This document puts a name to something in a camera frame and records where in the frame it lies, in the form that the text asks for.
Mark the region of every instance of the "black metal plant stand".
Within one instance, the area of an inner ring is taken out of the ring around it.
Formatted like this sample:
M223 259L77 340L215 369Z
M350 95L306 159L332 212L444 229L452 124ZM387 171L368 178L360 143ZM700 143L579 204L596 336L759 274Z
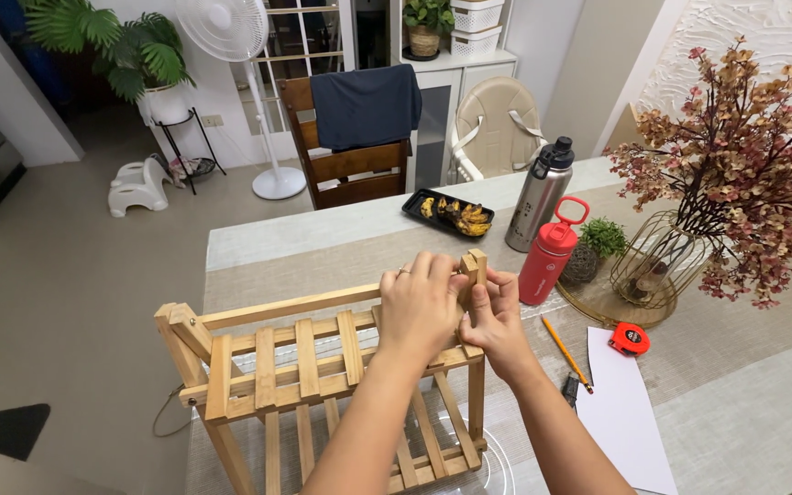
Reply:
M179 146L176 145L176 141L173 139L172 134L170 134L170 127L174 125L180 125L187 121L194 119L197 121L197 126L201 128L201 133L203 134L203 140L207 142L207 149L209 150L209 155L213 157L212 159L201 159L201 165L195 170L192 174L188 173L188 169L185 167L185 162L182 161L182 154L179 152ZM195 196L197 196L197 191L194 190L194 179L200 177L201 175L206 175L215 170L216 167L222 171L222 174L228 175L224 168L219 164L219 161L215 159L215 153L213 152L213 147L209 145L209 139L207 138L207 131L204 130L204 125L201 123L201 117L197 115L197 110L194 107L191 107L191 110L188 110L188 117L183 121L178 121L172 124L165 124L163 122L157 122L155 125L160 127L164 130L164 136L167 136L167 141L170 142L170 147L173 149L173 152L176 153L176 160L179 161L180 165L182 165L182 170L185 172L186 178L188 179L188 183L191 184L191 192ZM210 162L207 166L204 166L204 160L206 162Z

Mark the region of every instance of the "red water bottle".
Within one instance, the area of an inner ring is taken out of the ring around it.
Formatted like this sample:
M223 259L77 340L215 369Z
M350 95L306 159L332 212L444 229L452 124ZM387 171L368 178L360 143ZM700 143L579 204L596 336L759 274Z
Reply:
M571 220L561 216L558 209L566 200L577 202L585 208L581 219ZM577 246L577 234L570 226L581 224L588 215L589 204L585 201L570 196L558 200L555 216L560 222L548 223L539 228L537 239L531 244L531 250L518 274L518 298L522 303L536 306L549 297L573 248Z

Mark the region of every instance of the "standing fan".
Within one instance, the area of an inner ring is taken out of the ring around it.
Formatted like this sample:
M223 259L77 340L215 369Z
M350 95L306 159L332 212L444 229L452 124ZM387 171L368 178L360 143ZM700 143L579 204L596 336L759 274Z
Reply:
M264 199L283 199L300 193L307 185L304 173L289 166L280 168L277 163L255 68L249 62L268 39L268 14L262 0L176 0L176 15L188 36L204 51L226 62L244 62L258 113L256 119L274 165L255 178L253 192Z

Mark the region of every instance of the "pencil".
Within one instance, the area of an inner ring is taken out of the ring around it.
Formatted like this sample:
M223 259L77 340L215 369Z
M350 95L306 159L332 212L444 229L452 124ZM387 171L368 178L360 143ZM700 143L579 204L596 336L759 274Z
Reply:
M542 318L543 324L545 325L545 329L549 330L549 333L552 334L552 338L555 339L555 343L558 344L558 349L561 349L561 352L566 357L567 362L570 363L570 366L573 368L573 371L577 372L577 374L579 375L579 381L583 384L585 389L588 390L590 394L594 394L595 391L591 389L588 379L585 379L585 375L583 375L583 372L579 371L579 366L577 366L577 362L574 361L573 358L570 356L570 353L567 352L567 348L564 347L563 343L561 343L561 339L558 338L558 334L556 334L556 331L552 328L552 325L549 324L548 320L543 318L542 314L539 317Z

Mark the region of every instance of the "white step stool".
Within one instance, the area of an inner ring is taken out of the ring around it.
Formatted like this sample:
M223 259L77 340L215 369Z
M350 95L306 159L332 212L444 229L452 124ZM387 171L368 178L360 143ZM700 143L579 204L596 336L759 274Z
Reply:
M170 203L164 194L162 181L172 179L161 167L156 155L143 162L128 163L121 167L109 189L109 212L116 219L123 217L128 206L139 204L160 211Z

